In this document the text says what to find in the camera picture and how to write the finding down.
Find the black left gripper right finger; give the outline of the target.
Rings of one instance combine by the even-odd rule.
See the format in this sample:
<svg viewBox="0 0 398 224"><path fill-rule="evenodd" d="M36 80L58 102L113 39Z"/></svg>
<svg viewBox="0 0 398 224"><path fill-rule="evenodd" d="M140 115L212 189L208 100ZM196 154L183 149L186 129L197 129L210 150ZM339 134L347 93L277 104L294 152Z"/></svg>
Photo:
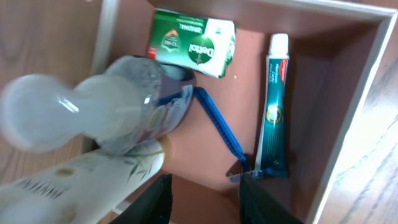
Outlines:
<svg viewBox="0 0 398 224"><path fill-rule="evenodd" d="M249 174L240 175L239 216L242 224L303 224Z"/></svg>

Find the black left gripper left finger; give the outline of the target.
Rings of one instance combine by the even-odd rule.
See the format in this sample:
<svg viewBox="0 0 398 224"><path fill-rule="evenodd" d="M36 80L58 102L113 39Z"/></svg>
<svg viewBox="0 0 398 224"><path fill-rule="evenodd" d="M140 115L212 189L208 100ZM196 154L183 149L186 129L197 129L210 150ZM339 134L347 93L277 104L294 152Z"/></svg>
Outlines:
<svg viewBox="0 0 398 224"><path fill-rule="evenodd" d="M169 224L172 204L172 175L162 174L110 224Z"/></svg>

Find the white Pantene tube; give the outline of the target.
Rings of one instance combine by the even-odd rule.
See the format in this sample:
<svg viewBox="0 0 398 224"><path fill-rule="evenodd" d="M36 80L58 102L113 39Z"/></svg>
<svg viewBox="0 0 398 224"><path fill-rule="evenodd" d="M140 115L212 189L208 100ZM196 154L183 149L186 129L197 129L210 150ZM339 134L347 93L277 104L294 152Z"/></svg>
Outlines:
<svg viewBox="0 0 398 224"><path fill-rule="evenodd" d="M121 156L97 149L1 186L1 223L97 223L170 157L168 137Z"/></svg>

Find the blue Dettol foam pump bottle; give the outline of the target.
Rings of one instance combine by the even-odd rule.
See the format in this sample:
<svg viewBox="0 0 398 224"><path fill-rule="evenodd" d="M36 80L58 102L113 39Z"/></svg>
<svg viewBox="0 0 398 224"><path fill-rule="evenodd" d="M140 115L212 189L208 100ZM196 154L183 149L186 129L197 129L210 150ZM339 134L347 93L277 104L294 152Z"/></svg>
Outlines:
<svg viewBox="0 0 398 224"><path fill-rule="evenodd" d="M131 55L74 88L53 75L24 75L1 92L1 132L27 152L49 152L84 135L124 154L178 127L195 82L189 68Z"/></svg>

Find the blue disposable razor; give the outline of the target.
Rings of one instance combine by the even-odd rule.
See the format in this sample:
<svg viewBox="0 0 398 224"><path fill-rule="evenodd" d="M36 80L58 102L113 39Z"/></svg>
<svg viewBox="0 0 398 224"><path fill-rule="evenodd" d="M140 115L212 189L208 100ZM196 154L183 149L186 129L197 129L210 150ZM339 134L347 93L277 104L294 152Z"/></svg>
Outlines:
<svg viewBox="0 0 398 224"><path fill-rule="evenodd" d="M226 121L224 120L223 116L217 109L216 105L214 104L213 100L206 92L206 90L200 87L195 87L193 95L206 111L208 117L211 119L215 128L218 130L227 148L234 156L238 158L238 161L243 168L243 171L241 173L230 175L228 177L229 181L232 183L238 183L242 174L249 174L255 179L264 179L265 176L261 170L250 170L249 162L244 155L242 147L240 146L238 140L235 138L233 132L230 130L229 126L227 125Z"/></svg>

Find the green Dettol soap bar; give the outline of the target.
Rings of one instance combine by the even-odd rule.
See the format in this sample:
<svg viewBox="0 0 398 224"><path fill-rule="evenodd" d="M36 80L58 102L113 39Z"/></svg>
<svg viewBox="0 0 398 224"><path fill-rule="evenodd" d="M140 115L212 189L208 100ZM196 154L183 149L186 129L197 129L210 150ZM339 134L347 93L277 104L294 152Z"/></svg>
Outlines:
<svg viewBox="0 0 398 224"><path fill-rule="evenodd" d="M147 56L223 78L236 41L233 21L157 9Z"/></svg>

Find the teal Colgate toothpaste tube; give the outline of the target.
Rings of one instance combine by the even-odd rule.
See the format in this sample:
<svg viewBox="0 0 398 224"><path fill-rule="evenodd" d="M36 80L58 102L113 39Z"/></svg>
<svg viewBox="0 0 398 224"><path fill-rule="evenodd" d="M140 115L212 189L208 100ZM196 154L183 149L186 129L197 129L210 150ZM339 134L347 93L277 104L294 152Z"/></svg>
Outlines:
<svg viewBox="0 0 398 224"><path fill-rule="evenodd" d="M266 57L266 99L254 176L287 177L285 156L284 95L289 67L289 36L272 34Z"/></svg>

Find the cream box with pink interior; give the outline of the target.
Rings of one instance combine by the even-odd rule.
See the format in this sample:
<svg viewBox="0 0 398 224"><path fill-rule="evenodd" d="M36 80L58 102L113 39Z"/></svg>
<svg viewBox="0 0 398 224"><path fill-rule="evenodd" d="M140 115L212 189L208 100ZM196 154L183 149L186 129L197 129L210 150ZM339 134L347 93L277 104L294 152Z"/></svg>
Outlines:
<svg viewBox="0 0 398 224"><path fill-rule="evenodd" d="M271 34L289 35L285 111L289 178L263 185L291 213L316 223L353 117L362 107L397 10L349 1L103 1L93 71L147 52L156 9L232 20L233 61L222 79L197 75L247 153L259 146Z"/></svg>

